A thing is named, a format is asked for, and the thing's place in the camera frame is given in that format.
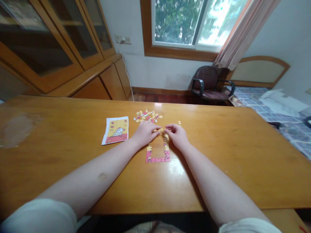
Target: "bed headboard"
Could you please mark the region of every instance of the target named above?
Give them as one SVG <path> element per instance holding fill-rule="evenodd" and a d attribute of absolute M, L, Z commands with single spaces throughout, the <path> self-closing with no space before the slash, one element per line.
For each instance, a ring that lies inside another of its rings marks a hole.
<path fill-rule="evenodd" d="M 237 86 L 273 88 L 289 68 L 289 64 L 275 57 L 247 57 L 228 73 L 226 80 Z"/>

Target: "window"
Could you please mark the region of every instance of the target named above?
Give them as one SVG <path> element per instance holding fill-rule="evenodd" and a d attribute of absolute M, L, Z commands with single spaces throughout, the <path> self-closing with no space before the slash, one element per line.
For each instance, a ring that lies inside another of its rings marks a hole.
<path fill-rule="evenodd" d="M 182 59 L 212 61 L 227 40 L 247 1 L 141 0 L 145 55 L 152 56 L 158 48 L 155 56 L 166 53 L 168 56 L 165 57 L 174 57 L 169 55 L 181 54 L 184 50 L 187 54 L 186 57 L 180 57 Z M 147 27 L 151 27 L 151 35 L 147 35 L 150 33 Z"/>

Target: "chair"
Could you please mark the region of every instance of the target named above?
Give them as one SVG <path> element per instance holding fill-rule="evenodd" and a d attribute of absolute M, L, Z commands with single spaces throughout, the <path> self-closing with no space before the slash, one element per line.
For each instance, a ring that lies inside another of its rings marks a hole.
<path fill-rule="evenodd" d="M 229 95 L 216 91 L 216 85 L 219 81 L 231 84 L 232 89 Z M 233 81 L 218 79 L 218 73 L 215 67 L 202 66 L 193 76 L 191 92 L 210 101 L 227 101 L 233 95 L 235 88 L 236 86 Z"/>

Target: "white cable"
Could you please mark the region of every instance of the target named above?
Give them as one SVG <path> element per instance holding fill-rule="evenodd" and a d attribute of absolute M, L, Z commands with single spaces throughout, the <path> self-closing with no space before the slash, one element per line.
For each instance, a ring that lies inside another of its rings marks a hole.
<path fill-rule="evenodd" d="M 124 65 L 125 65 L 125 72 L 126 72 L 127 77 L 129 78 L 129 81 L 130 81 L 130 76 L 129 76 L 129 74 L 127 73 L 127 68 L 126 68 L 126 64 L 125 64 L 124 58 L 123 58 L 123 54 L 122 54 L 121 49 L 120 49 L 120 45 L 121 45 L 121 41 L 120 41 L 120 43 L 119 43 L 119 49 L 118 49 L 118 52 L 120 52 L 120 53 L 121 53 L 121 55 L 122 55 L 122 60 L 123 60 L 123 63 L 124 63 Z M 133 102 L 134 102 L 134 95 L 133 95 L 133 90 L 132 90 L 132 84 L 131 84 L 131 81 L 130 81 L 130 87 L 131 87 L 132 98 L 133 98 Z"/>

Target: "forearm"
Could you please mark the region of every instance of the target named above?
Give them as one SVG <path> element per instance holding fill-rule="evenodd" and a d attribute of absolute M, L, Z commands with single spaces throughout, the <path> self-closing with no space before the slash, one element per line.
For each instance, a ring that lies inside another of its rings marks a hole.
<path fill-rule="evenodd" d="M 219 226 L 248 217 L 269 221 L 254 202 L 195 147 L 188 144 L 181 152 L 211 216 Z"/>
<path fill-rule="evenodd" d="M 37 198 L 50 198 L 69 204 L 78 219 L 108 190 L 140 146 L 131 139 L 74 170 Z"/>

